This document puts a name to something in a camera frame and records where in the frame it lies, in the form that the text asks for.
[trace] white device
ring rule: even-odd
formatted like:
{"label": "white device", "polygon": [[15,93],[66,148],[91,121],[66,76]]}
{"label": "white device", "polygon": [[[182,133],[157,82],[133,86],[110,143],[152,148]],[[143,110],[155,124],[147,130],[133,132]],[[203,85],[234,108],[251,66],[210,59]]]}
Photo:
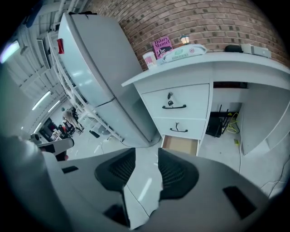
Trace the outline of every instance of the white device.
{"label": "white device", "polygon": [[241,44],[241,48],[244,53],[271,58],[271,52],[267,48],[253,46],[249,43]]}

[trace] ceiling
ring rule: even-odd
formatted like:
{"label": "ceiling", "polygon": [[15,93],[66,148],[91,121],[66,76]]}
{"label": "ceiling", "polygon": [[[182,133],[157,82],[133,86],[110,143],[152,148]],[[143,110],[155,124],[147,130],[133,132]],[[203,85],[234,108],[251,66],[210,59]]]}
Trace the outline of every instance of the ceiling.
{"label": "ceiling", "polygon": [[21,24],[11,40],[18,40],[20,49],[6,62],[10,76],[19,88],[37,103],[48,91],[51,92],[40,105],[26,116],[23,130],[33,133],[40,122],[44,122],[49,114],[48,110],[58,101],[66,100],[64,90],[52,67],[53,63],[49,51],[47,33],[52,32],[56,44],[57,31],[61,15],[66,12],[72,3],[73,12],[81,12],[87,0],[44,0],[32,26],[29,28]]}

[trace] book cover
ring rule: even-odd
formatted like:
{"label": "book cover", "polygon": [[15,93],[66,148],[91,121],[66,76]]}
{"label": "book cover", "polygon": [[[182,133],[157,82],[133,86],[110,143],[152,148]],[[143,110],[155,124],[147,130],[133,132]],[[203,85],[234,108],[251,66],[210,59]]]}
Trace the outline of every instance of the book cover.
{"label": "book cover", "polygon": [[167,52],[173,49],[168,36],[163,36],[155,40],[153,42],[153,48],[157,59],[162,58]]}

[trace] white cabinet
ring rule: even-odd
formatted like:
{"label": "white cabinet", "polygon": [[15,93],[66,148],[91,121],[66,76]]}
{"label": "white cabinet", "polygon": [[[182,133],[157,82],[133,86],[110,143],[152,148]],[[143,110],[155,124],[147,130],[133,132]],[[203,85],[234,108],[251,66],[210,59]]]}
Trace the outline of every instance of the white cabinet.
{"label": "white cabinet", "polygon": [[200,140],[203,135],[205,120],[153,118],[161,135],[170,135],[187,139]]}
{"label": "white cabinet", "polygon": [[149,92],[142,97],[153,117],[205,119],[208,95],[209,84],[200,84]]}
{"label": "white cabinet", "polygon": [[264,154],[290,131],[290,91],[274,86],[248,84],[248,98],[239,123],[244,155]]}

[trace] white desk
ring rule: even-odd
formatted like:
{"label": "white desk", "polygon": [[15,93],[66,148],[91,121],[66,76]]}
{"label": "white desk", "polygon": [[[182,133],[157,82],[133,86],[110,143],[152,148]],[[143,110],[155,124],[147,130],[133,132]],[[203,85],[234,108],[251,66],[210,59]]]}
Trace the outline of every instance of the white desk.
{"label": "white desk", "polygon": [[289,123],[280,124],[290,120],[290,70],[268,58],[207,53],[145,71],[122,86],[135,85],[162,136],[193,139],[201,144],[213,102],[213,82],[249,83],[239,115],[245,154],[265,143],[272,149],[290,131]]}

